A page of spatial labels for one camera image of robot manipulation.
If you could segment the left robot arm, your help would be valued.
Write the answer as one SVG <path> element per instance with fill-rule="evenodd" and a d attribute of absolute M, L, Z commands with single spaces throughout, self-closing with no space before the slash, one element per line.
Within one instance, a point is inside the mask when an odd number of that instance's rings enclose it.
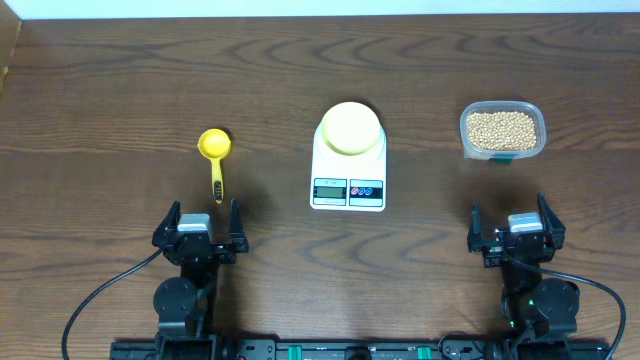
<path fill-rule="evenodd" d="M 212 333 L 219 267 L 234 264 L 249 251 L 238 210 L 231 200 L 230 241 L 214 242 L 213 220 L 206 213 L 182 214 L 174 202 L 153 233 L 152 244 L 180 275 L 161 283 L 153 306 L 158 314 L 157 359 L 229 359 L 235 352 Z"/>

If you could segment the clear plastic container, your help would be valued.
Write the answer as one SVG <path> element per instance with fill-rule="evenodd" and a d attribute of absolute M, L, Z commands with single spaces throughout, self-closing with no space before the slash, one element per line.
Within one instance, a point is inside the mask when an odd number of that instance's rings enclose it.
<path fill-rule="evenodd" d="M 541 111 L 523 101 L 480 101 L 460 116 L 467 159 L 510 163 L 539 154 L 547 142 Z"/>

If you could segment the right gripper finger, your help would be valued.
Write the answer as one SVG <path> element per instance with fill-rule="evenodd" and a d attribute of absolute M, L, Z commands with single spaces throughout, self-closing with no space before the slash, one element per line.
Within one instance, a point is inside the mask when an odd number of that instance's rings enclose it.
<path fill-rule="evenodd" d="M 537 204 L 545 234 L 550 237 L 554 249 L 561 249 L 564 245 L 566 227 L 551 210 L 542 193 L 538 194 Z"/>
<path fill-rule="evenodd" d="M 474 203 L 471 211 L 471 225 L 467 235 L 467 246 L 470 253 L 484 253 L 486 241 L 483 235 L 483 226 L 479 206 Z"/>

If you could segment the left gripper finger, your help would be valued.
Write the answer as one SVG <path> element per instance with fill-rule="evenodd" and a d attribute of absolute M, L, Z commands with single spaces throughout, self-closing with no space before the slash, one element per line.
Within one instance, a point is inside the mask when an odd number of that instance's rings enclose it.
<path fill-rule="evenodd" d="M 239 202 L 236 198 L 231 200 L 229 235 L 236 253 L 249 252 L 249 242 L 242 225 L 239 213 Z"/>
<path fill-rule="evenodd" d="M 181 204 L 174 201 L 167 215 L 153 232 L 152 245 L 159 249 L 174 249 L 179 238 L 178 224 L 181 216 Z"/>

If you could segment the yellow measuring scoop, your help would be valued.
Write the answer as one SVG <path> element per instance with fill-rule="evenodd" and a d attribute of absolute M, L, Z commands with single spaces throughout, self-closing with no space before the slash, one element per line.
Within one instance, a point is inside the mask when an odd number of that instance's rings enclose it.
<path fill-rule="evenodd" d="M 217 204 L 224 200 L 224 180 L 221 161 L 231 151 L 231 139 L 222 129 L 209 129 L 203 132 L 197 148 L 201 155 L 211 163 L 211 183 L 213 198 Z"/>

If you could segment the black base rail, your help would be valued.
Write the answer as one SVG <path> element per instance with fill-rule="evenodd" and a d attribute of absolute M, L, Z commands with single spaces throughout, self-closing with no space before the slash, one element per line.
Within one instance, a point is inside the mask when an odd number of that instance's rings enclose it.
<path fill-rule="evenodd" d="M 165 339 L 111 344 L 110 360 L 480 360 L 605 359 L 601 342 L 521 343 L 513 353 L 494 342 L 443 338 L 427 342 L 282 342 L 269 339 Z"/>

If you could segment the white digital kitchen scale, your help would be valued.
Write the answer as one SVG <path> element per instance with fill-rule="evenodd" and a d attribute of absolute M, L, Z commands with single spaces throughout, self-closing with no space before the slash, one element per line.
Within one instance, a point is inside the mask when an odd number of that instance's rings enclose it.
<path fill-rule="evenodd" d="M 332 149 L 320 123 L 314 134 L 309 205 L 315 210 L 382 212 L 387 201 L 386 133 L 358 155 Z"/>

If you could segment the yellow bowl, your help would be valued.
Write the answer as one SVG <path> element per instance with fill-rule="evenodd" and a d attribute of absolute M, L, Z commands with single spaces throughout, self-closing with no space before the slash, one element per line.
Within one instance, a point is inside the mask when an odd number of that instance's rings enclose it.
<path fill-rule="evenodd" d="M 370 150 L 380 137 L 381 124 L 376 113 L 358 102 L 343 102 L 323 116 L 321 137 L 335 153 L 355 156 Z"/>

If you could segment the soybeans in container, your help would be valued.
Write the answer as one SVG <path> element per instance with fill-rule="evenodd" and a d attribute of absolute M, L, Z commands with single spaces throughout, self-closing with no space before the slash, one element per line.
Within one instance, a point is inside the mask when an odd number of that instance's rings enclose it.
<path fill-rule="evenodd" d="M 537 143 L 534 120 L 522 112 L 472 113 L 466 124 L 471 143 L 483 150 L 531 150 Z"/>

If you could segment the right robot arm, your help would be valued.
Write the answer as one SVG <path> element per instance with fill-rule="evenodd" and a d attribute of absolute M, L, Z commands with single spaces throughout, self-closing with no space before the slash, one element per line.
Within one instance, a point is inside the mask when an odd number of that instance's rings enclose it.
<path fill-rule="evenodd" d="M 499 268 L 503 280 L 501 311 L 513 333 L 486 345 L 488 359 L 570 359 L 567 335 L 577 331 L 578 286 L 558 275 L 545 278 L 540 265 L 561 249 L 566 227 L 543 195 L 536 212 L 513 214 L 508 225 L 483 225 L 478 204 L 471 211 L 468 250 Z"/>

